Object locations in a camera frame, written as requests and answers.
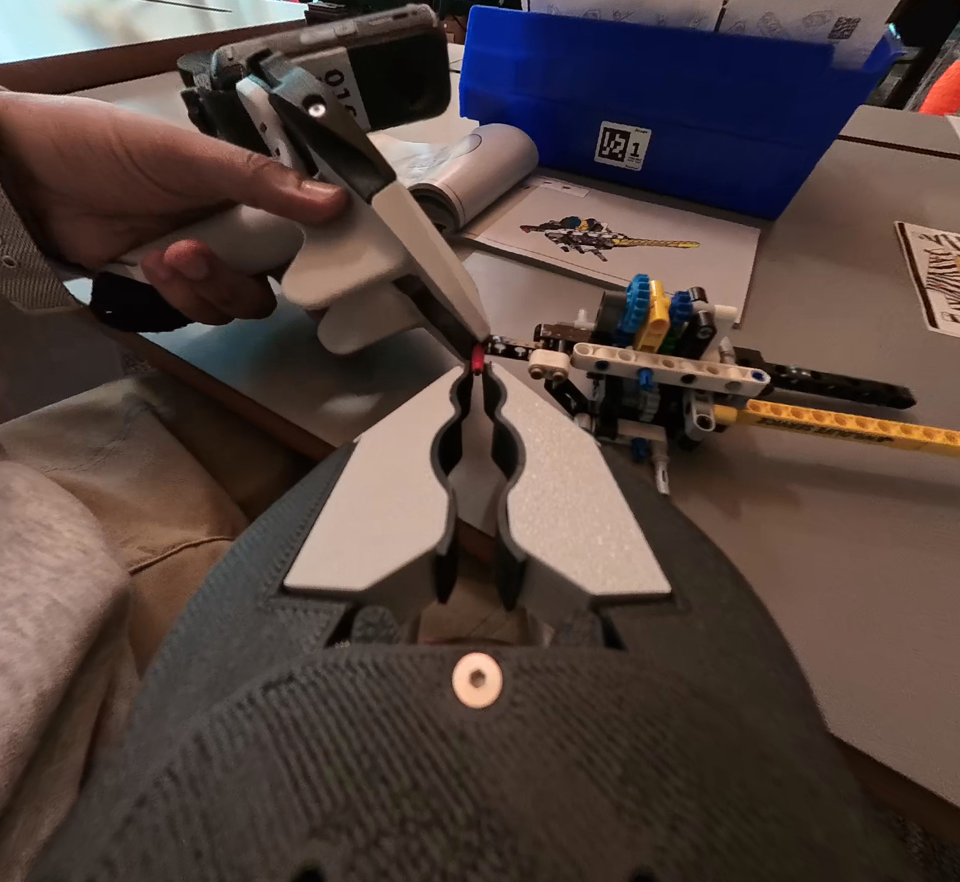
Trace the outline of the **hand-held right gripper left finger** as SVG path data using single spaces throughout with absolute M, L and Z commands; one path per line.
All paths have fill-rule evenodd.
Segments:
M 450 472 L 473 375 L 451 369 L 348 447 L 283 587 L 358 605 L 446 602 L 457 578 Z

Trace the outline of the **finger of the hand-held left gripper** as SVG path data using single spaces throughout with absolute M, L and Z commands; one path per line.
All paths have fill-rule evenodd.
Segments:
M 377 192 L 370 207 L 404 252 L 392 287 L 411 303 L 421 327 L 459 359 L 471 360 L 491 335 L 474 277 L 400 182 Z
M 431 334 L 392 285 L 404 263 L 400 242 L 374 211 L 352 212 L 325 235 L 304 230 L 281 291 L 315 319 L 325 350 L 354 356 L 392 336 L 417 330 Z

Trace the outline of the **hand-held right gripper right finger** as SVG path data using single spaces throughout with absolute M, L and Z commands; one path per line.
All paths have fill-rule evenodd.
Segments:
M 671 586 L 597 442 L 497 362 L 485 365 L 504 607 L 548 625 L 665 599 Z

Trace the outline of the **lego technic model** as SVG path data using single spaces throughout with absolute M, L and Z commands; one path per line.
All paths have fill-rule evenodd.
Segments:
M 538 324 L 529 341 L 490 336 L 485 353 L 523 362 L 595 441 L 649 463 L 663 496 L 672 448 L 738 425 L 958 459 L 958 432 L 895 419 L 916 404 L 907 387 L 766 360 L 732 344 L 737 313 L 638 274 L 594 314 Z

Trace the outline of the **person's left forearm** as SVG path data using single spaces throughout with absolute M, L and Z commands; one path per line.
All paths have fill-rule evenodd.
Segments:
M 1 297 L 32 315 L 85 312 L 88 307 L 67 288 L 81 276 L 48 238 L 42 217 L 15 178 L 1 175 Z

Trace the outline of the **lego instruction booklet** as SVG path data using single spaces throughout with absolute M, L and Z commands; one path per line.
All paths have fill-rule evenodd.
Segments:
M 532 139 L 504 123 L 473 123 L 438 143 L 371 139 L 450 241 L 609 289 L 645 274 L 668 293 L 746 300 L 759 228 L 550 175 Z

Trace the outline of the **person's left hand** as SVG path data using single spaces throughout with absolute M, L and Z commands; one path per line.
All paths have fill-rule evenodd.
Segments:
M 350 200 L 245 148 L 78 96 L 2 90 L 1 162 L 80 272 L 174 233 L 141 269 L 188 324 L 264 319 L 277 301 L 265 278 L 223 264 L 187 227 L 234 205 L 319 226 Z

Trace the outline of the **tan pants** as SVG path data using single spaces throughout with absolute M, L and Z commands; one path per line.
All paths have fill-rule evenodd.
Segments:
M 234 541 L 316 465 L 157 372 L 7 421 L 1 439 L 4 456 L 90 511 L 131 576 L 139 675 Z

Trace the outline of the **grey background desk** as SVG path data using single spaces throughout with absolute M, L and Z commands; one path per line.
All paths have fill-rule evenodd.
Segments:
M 178 59 L 306 24 L 277 0 L 1 0 L 1 84 L 69 94 L 172 72 Z

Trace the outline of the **blue plastic bin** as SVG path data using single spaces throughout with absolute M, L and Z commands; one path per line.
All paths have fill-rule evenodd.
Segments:
M 845 70 L 827 45 L 476 5 L 459 105 L 544 168 L 774 220 L 901 53 L 885 34 Z

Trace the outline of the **grey sweatshirt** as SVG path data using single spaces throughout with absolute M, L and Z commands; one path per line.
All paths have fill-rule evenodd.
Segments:
M 94 515 L 1 468 L 1 877 L 24 880 L 124 728 L 131 581 Z

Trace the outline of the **black striped sticker sheet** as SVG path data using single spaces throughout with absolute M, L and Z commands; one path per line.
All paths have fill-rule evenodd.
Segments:
M 926 328 L 959 338 L 959 233 L 897 221 L 894 232 Z

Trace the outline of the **orange object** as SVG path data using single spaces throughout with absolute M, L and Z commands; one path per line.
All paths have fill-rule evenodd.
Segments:
M 924 115 L 937 117 L 958 115 L 959 73 L 960 63 L 956 60 L 929 87 L 916 111 Z

